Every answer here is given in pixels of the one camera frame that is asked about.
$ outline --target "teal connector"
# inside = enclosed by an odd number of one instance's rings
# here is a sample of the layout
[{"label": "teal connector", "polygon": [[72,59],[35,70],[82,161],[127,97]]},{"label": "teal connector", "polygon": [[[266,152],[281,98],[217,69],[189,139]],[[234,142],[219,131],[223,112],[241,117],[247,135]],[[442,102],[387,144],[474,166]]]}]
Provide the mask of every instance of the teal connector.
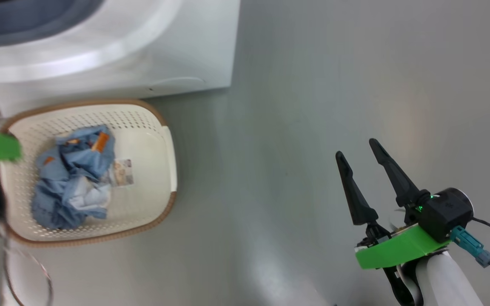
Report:
[{"label": "teal connector", "polygon": [[476,261],[482,266],[487,267],[490,263],[490,252],[484,250],[484,245],[474,236],[467,232],[462,226],[456,226],[451,230],[451,241],[457,246],[469,252]]}]

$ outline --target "perforated basket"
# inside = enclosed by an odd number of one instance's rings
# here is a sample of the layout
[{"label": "perforated basket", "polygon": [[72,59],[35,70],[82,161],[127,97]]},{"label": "perforated basket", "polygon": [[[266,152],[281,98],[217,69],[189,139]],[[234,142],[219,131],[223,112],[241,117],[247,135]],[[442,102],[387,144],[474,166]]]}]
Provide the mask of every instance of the perforated basket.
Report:
[{"label": "perforated basket", "polygon": [[[134,183],[114,187],[107,219],[88,217],[78,228],[51,230],[31,215],[38,180],[35,159],[54,138],[87,126],[106,124],[115,137],[116,159],[130,159]],[[150,105],[138,100],[84,101],[45,107],[14,116],[2,127],[22,146],[19,162],[1,162],[9,232],[36,247],[91,244],[136,234],[159,224],[171,210],[177,169],[171,133]]]}]

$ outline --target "washing machine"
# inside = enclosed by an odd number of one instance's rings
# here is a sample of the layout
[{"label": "washing machine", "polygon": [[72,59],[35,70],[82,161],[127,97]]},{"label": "washing machine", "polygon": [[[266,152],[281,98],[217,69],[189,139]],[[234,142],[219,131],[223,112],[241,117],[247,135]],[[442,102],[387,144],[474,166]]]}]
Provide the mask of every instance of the washing machine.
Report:
[{"label": "washing machine", "polygon": [[228,87],[239,0],[0,0],[0,116]]}]

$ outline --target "floor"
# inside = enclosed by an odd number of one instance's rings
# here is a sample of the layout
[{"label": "floor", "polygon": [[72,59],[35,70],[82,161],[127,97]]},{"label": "floor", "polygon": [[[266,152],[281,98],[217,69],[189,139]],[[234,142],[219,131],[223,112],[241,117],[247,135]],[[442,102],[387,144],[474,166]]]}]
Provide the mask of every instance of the floor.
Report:
[{"label": "floor", "polygon": [[[368,139],[418,187],[464,190],[490,221],[490,1],[242,0],[230,89],[150,99],[173,132],[177,202],[121,240],[35,249],[55,306],[395,305],[362,271],[334,161],[381,224],[397,208]],[[471,224],[490,250],[490,229]],[[490,269],[457,248],[485,305]],[[41,274],[12,262],[28,306]]]}]

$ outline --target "blue cloth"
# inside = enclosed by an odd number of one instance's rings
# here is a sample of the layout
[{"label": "blue cloth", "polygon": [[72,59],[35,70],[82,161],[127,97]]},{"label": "blue cloth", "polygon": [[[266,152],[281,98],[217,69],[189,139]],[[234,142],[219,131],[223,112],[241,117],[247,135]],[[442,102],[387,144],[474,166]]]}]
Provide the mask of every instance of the blue cloth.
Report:
[{"label": "blue cloth", "polygon": [[31,201],[34,219],[49,229],[76,228],[88,215],[105,219],[111,186],[99,179],[113,160],[114,137],[107,126],[58,137],[56,147],[35,161],[40,179]]}]

